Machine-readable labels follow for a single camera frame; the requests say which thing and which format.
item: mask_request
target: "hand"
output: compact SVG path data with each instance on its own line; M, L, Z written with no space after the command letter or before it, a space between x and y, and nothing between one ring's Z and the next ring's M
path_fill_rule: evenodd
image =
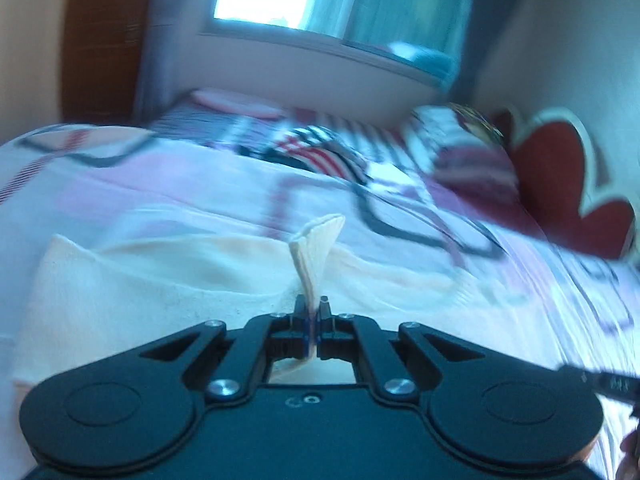
M620 444L620 451L625 453L625 457L616 471L616 480L640 480L640 462L634 456L638 432L629 433Z

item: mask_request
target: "towel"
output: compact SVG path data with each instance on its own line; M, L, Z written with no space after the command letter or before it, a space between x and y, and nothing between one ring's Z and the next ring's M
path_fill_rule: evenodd
M260 314L292 312L301 293L314 307L327 294L336 313L373 317L386 330L418 320L477 342L491 333L498 312L519 316L518 324L527 326L530 314L518 312L512 295L463 269L420 274L372 264L334 246L343 223L340 215L315 220L289 244L188 235L89 251L56 236L36 274L18 338L17 399L49 376L207 319L235 329ZM511 338L526 339L515 330L500 342L514 348ZM540 360L540 343L531 343ZM521 347L526 358L527 346ZM555 354L549 359L557 362ZM306 378L344 382L336 380L344 366L332 366L319 374L306 371ZM287 369L285 364L282 373Z

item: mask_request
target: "wooden door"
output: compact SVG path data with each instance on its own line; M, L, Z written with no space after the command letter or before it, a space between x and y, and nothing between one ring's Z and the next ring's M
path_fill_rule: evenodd
M129 124L148 0L68 0L62 114L68 122Z

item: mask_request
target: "bedsheet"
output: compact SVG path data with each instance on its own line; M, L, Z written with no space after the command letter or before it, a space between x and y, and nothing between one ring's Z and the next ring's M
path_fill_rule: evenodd
M15 423L10 362L34 272L53 234L87 248L109 243L109 236L185 230L286 239L310 219L340 213L347 221L338 243L357 256L478 280L494 298L490 308L464 316L447 303L429 312L417 304L434 328L549 368L571 363L640 374L640 278L624 262L192 142L154 139L108 160L74 157L81 142L46 155L19 142L0 148L0 478L17 479L33 463ZM606 424L589 464L613 478L632 421L628 408L609 401L604 407Z

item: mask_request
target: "windowsill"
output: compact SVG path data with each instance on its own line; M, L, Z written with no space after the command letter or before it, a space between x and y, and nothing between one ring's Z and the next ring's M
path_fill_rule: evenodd
M282 44L331 54L332 56L350 59L386 70L438 89L443 89L452 79L451 74L445 78L431 74L415 67L408 60L395 56L391 52L378 50L375 47L343 43L338 38L309 32L308 30L264 25L262 23L211 20L200 35Z

